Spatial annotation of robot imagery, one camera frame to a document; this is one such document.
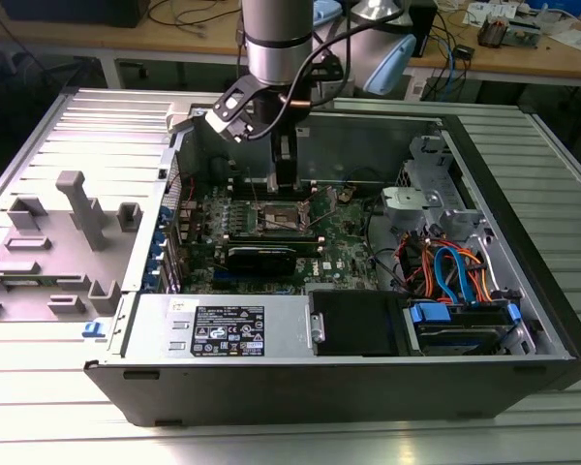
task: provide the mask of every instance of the wooden table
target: wooden table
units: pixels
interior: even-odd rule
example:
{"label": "wooden table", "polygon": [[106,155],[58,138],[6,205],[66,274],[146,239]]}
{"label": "wooden table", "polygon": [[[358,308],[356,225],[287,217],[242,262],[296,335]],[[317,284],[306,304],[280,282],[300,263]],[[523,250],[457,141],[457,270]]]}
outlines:
{"label": "wooden table", "polygon": [[[581,86],[581,51],[547,36],[542,36],[537,48],[479,46],[477,43],[479,29],[462,24],[464,17],[464,11],[443,14],[447,29],[455,36],[456,42],[475,49],[467,78]],[[437,17],[435,24],[443,27]],[[414,58],[410,62],[413,70],[407,99],[414,100],[417,95],[421,96],[426,79],[440,73],[444,65],[445,60],[439,51],[439,44],[436,41],[429,41],[424,56]]]}
{"label": "wooden table", "polygon": [[[210,5],[201,0],[174,0],[177,11]],[[199,20],[237,8],[236,0],[226,0],[205,12],[190,14]],[[226,15],[206,23],[206,38],[163,26],[145,18],[135,29],[98,25],[58,24],[11,21],[0,9],[0,15],[11,32],[33,53],[93,56],[98,58],[110,88],[122,87],[116,61],[119,59],[162,60],[232,64],[236,60],[234,31],[237,14]],[[154,13],[159,20],[171,22],[168,5]],[[450,32],[459,44],[475,48],[468,78],[509,82],[527,82],[581,86],[581,51],[548,37],[540,40],[538,49],[479,46],[473,26],[461,25],[463,12],[444,14]],[[0,26],[0,50],[18,52],[21,48]],[[437,75],[444,59],[435,41],[429,41],[424,56],[411,60],[406,71],[412,79],[407,99],[417,100],[426,79]]]}

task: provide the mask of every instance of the workbench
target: workbench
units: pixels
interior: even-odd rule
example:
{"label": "workbench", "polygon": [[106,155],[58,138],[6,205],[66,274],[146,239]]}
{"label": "workbench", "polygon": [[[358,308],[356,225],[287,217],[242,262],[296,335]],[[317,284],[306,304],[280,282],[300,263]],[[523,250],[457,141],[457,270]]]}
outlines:
{"label": "workbench", "polygon": [[[0,177],[0,240],[15,195],[69,208],[55,195],[61,170],[82,170],[103,208],[146,205],[152,167],[168,145],[165,115],[182,95],[85,89],[60,95]],[[351,107],[458,116],[581,319],[581,167],[537,116],[516,107],[335,101],[337,109]],[[136,427],[82,372],[84,361],[105,348],[84,342],[83,326],[0,323],[0,464],[89,465],[116,457],[160,465],[581,462],[581,382],[533,395],[494,419]]]}
{"label": "workbench", "polygon": [[[177,11],[182,11],[208,4],[199,0],[175,0],[175,5]],[[204,19],[236,8],[237,3],[228,0],[205,12],[194,13],[190,19]],[[124,87],[117,65],[117,60],[121,59],[236,63],[235,28],[238,14],[207,22],[206,38],[201,39],[175,27],[156,24],[148,18],[144,18],[135,29],[122,29],[100,25],[10,21],[2,10],[0,13],[7,27],[33,53],[98,58],[109,88]],[[477,44],[478,29],[461,25],[463,12],[443,16],[450,32],[457,36],[458,43],[475,48],[468,79],[581,86],[581,51],[548,37],[542,37],[537,49],[482,47]],[[159,8],[155,11],[155,17],[171,22],[170,9],[167,6]],[[21,52],[20,46],[1,26],[0,50]],[[405,72],[412,77],[406,100],[419,100],[426,79],[438,75],[444,63],[438,44],[429,41],[424,55],[413,58]]]}

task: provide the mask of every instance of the blue clip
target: blue clip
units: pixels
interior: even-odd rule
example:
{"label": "blue clip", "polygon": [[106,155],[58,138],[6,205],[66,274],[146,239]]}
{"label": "blue clip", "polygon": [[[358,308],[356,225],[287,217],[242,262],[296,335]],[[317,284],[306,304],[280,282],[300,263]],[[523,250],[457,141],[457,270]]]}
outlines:
{"label": "blue clip", "polygon": [[411,318],[414,323],[419,322],[451,322],[447,305],[440,302],[418,302],[411,307]]}
{"label": "blue clip", "polygon": [[159,257],[160,255],[162,255],[162,252],[164,252],[164,250],[157,244],[151,244],[151,248],[148,251],[148,256],[151,259],[154,259],[155,257]]}
{"label": "blue clip", "polygon": [[85,338],[106,337],[104,325],[102,325],[100,322],[87,322],[86,325],[84,326],[84,331],[81,332],[81,337]]}
{"label": "blue clip", "polygon": [[475,301],[474,291],[472,290],[472,287],[469,285],[469,282],[467,281],[465,261],[463,260],[463,257],[461,257],[461,255],[452,247],[442,247],[435,254],[435,276],[437,277],[437,284],[439,284],[439,287],[442,288],[443,291],[447,294],[447,296],[452,299],[452,303],[458,303],[458,298],[456,297],[456,294],[452,291],[452,289],[450,289],[447,286],[447,284],[443,280],[441,257],[445,252],[449,252],[454,258],[454,261],[456,261],[456,267],[458,268],[458,279],[461,283],[461,291],[463,292],[463,298],[467,302],[474,302]]}
{"label": "blue clip", "polygon": [[153,232],[153,242],[156,244],[161,244],[162,242],[164,242],[166,240],[166,237],[164,236],[164,233],[156,230],[155,232]]}
{"label": "blue clip", "polygon": [[144,283],[144,286],[157,286],[158,280],[159,276],[153,276],[150,273],[147,273],[142,277],[142,283]]}
{"label": "blue clip", "polygon": [[514,303],[509,303],[507,305],[507,313],[510,314],[510,318],[515,323],[519,323],[523,319],[523,317],[521,317],[521,312],[519,311],[519,307],[517,307]]}
{"label": "blue clip", "polygon": [[159,207],[159,220],[162,223],[167,223],[172,219],[172,210],[170,210],[167,206],[160,206]]}

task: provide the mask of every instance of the aluminum profile table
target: aluminum profile table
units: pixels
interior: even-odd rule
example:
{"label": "aluminum profile table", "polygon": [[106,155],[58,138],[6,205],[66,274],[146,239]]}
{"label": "aluminum profile table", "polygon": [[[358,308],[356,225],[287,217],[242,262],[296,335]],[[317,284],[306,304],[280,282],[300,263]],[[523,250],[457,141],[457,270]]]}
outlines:
{"label": "aluminum profile table", "polygon": [[[180,98],[103,90],[61,96],[0,178],[0,231],[13,193],[43,195],[52,185],[51,163],[125,183],[112,192],[93,189],[107,204],[145,200],[145,165],[167,143],[166,111]],[[436,105],[358,103],[407,112]],[[537,117],[518,108],[448,105],[439,112],[460,117],[581,319],[581,167]],[[116,149],[95,159],[104,170],[84,162],[82,148],[74,152],[96,142]],[[82,323],[0,323],[0,464],[581,463],[581,382],[529,397],[492,420],[139,428],[82,373],[103,347],[83,343],[81,331]]]}

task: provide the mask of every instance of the power supply label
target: power supply label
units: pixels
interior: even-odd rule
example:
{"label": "power supply label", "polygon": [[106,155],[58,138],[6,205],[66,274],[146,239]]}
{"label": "power supply label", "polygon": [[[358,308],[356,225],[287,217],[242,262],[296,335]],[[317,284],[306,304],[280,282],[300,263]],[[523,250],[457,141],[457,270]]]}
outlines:
{"label": "power supply label", "polygon": [[197,307],[192,355],[263,357],[264,307]]}

